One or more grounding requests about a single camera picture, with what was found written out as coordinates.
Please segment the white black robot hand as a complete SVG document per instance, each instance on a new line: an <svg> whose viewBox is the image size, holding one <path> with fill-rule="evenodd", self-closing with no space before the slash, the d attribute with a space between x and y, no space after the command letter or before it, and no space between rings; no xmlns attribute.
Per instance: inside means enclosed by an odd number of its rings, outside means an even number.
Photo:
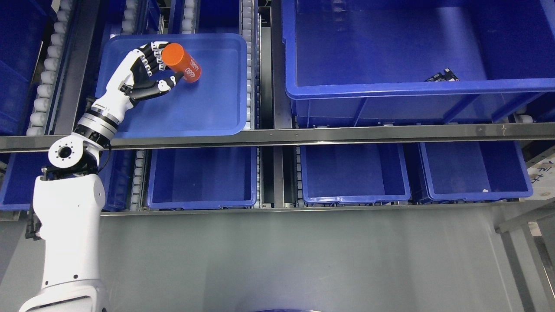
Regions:
<svg viewBox="0 0 555 312"><path fill-rule="evenodd" d="M95 100L85 116L119 125L125 113L139 102L165 95L176 87L183 74L151 79L167 68L161 54L168 45L168 41L154 41L131 50L109 79L105 93Z"/></svg>

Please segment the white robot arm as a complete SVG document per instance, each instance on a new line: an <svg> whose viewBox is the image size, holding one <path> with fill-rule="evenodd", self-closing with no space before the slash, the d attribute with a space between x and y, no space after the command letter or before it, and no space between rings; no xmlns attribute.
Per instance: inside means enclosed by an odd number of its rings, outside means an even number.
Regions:
<svg viewBox="0 0 555 312"><path fill-rule="evenodd" d="M42 286L20 311L109 310L98 259L100 213L106 203L98 166L123 118L108 109L88 109L69 136L50 146L50 165L35 180L31 209L45 242Z"/></svg>

